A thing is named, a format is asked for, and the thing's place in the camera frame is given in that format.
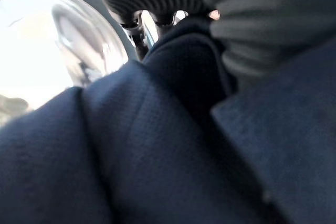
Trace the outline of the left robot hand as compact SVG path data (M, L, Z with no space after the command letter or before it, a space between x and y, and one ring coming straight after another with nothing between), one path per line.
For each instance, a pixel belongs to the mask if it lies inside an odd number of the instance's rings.
M220 14L211 24L213 38L227 50L224 61L237 74L261 76L298 51L335 36L335 0L104 0L124 27L146 10L158 26L173 15Z

